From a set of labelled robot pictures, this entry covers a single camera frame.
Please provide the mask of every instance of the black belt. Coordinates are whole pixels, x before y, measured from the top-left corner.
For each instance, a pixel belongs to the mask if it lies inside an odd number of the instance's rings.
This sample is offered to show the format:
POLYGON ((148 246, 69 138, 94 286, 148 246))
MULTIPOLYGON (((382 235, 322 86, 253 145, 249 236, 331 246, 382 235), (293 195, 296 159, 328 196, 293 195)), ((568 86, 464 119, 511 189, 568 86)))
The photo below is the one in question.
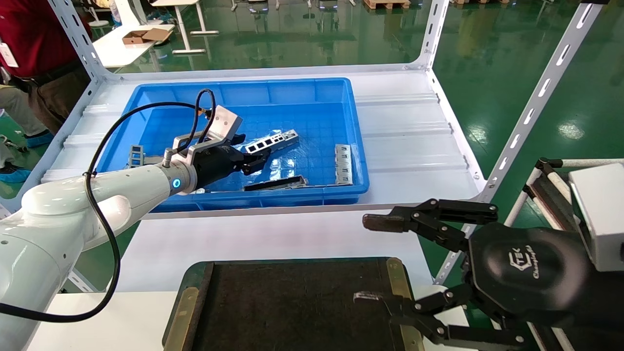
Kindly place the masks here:
POLYGON ((41 87, 44 84, 50 83, 51 81, 54 81, 62 76, 65 76, 67 73, 75 71, 79 67, 82 67, 82 62, 80 62, 80 60, 75 60, 66 64, 65 66, 61 66, 61 67, 52 69, 45 74, 41 74, 40 76, 20 77, 20 80, 26 83, 32 83, 38 87, 41 87))

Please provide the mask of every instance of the black cable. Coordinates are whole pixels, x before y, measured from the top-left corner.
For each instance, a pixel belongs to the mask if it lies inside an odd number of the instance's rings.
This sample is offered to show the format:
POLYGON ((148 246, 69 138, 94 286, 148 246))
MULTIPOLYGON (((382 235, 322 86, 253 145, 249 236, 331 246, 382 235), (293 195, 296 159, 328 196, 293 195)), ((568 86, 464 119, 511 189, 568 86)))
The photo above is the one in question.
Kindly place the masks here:
POLYGON ((195 109, 195 114, 193 115, 193 127, 191 127, 191 134, 188 137, 187 141, 184 143, 184 145, 180 145, 178 146, 177 149, 173 150, 174 154, 179 154, 180 151, 186 149, 193 141, 193 135, 195 134, 195 130, 197 130, 197 122, 199 120, 199 99, 202 97, 203 93, 206 92, 207 90, 208 89, 204 89, 200 91, 199 94, 197 94, 197 100, 195 100, 195 106, 191 104, 187 104, 187 105, 192 106, 195 109))
MULTIPOLYGON (((210 94, 210 103, 212 104, 212 106, 210 108, 210 118, 208 120, 208 123, 206 124, 206 128, 203 129, 203 132, 199 136, 199 141, 197 141, 197 143, 203 142, 204 138, 206 138, 206 135, 208 134, 208 130, 210 129, 210 126, 212 126, 212 121, 215 120, 215 110, 217 109, 217 103, 215 102, 215 95, 212 92, 212 90, 204 89, 204 90, 202 90, 202 92, 200 94, 203 94, 205 91, 208 91, 208 93, 210 94)), ((199 95, 197 97, 197 103, 195 104, 195 106, 197 106, 197 104, 199 104, 200 96, 201 95, 199 95)))
POLYGON ((93 190, 91 189, 91 178, 95 177, 97 173, 95 171, 95 164, 97 163, 97 159, 100 157, 100 154, 104 150, 104 146, 106 145, 106 142, 110 139, 110 136, 121 125, 121 123, 123 123, 126 119, 128 119, 128 117, 132 116, 133 114, 137 112, 150 109, 152 107, 158 107, 158 106, 182 106, 182 107, 195 108, 195 106, 191 104, 187 104, 186 102, 155 102, 152 104, 147 104, 141 107, 137 107, 136 109, 129 111, 128 113, 121 116, 117 120, 117 122, 115 122, 115 124, 113 124, 113 126, 106 133, 106 135, 102 139, 102 142, 97 147, 97 150, 95 151, 95 154, 93 155, 93 159, 91 159, 91 163, 89 164, 89 168, 87 169, 87 172, 83 174, 83 176, 85 176, 84 187, 85 187, 85 191, 87 194, 87 200, 89 201, 89 205, 91 205, 91 208, 93 208, 93 211, 95 211, 95 215, 100 220, 100 223, 102 224, 104 231, 106 232, 106 236, 109 238, 110 246, 113 251, 113 261, 114 261, 113 277, 110 280, 109 289, 104 295, 104 298, 102 298, 102 301, 100 301, 100 303, 97 306, 95 306, 92 310, 85 312, 83 314, 77 314, 77 315, 48 314, 45 312, 38 312, 34 310, 24 309, 22 307, 0 303, 0 314, 8 314, 8 315, 21 317, 25 319, 39 320, 41 322, 71 323, 71 322, 80 322, 82 320, 89 319, 95 316, 100 311, 102 311, 104 307, 106 307, 106 305, 110 302, 110 299, 112 298, 113 293, 115 292, 115 289, 117 288, 117 282, 119 281, 119 269, 121 265, 121 255, 119 253, 119 246, 117 245, 117 239, 115 238, 115 234, 113 233, 113 230, 110 228, 108 221, 104 217, 104 214, 102 213, 102 210, 100 209, 93 195, 93 190))

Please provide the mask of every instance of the red shirt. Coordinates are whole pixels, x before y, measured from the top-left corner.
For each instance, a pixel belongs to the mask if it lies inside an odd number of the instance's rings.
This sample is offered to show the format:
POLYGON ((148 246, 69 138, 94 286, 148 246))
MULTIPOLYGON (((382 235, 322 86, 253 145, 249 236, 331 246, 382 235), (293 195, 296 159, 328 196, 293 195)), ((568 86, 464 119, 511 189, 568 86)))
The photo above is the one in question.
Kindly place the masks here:
MULTIPOLYGON (((65 20, 75 25, 73 19, 65 20)), ((81 21, 91 36, 89 25, 81 21)), ((19 67, 9 67, 2 56, 0 64, 16 77, 40 76, 78 58, 47 0, 0 0, 0 39, 19 67)))

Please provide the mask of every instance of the cardboard box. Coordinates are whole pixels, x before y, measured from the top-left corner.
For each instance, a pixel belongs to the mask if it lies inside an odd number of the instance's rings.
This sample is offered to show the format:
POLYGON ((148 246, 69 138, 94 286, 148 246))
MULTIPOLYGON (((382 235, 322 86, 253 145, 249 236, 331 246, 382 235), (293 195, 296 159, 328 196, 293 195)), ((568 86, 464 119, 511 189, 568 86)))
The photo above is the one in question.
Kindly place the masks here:
POLYGON ((164 41, 171 35, 171 32, 160 28, 152 28, 149 31, 130 31, 122 40, 126 46, 145 44, 148 42, 164 41))

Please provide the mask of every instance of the id badge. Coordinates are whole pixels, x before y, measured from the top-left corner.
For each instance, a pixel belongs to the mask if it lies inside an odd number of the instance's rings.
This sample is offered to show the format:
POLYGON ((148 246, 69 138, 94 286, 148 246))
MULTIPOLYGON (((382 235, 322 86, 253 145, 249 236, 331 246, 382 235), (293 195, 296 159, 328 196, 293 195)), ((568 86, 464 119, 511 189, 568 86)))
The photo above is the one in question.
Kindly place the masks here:
POLYGON ((11 49, 9 49, 9 46, 7 44, 0 44, 0 54, 2 54, 2 58, 4 59, 4 62, 6 62, 7 66, 15 68, 19 67, 19 65, 17 65, 17 61, 15 61, 15 57, 13 56, 11 49))

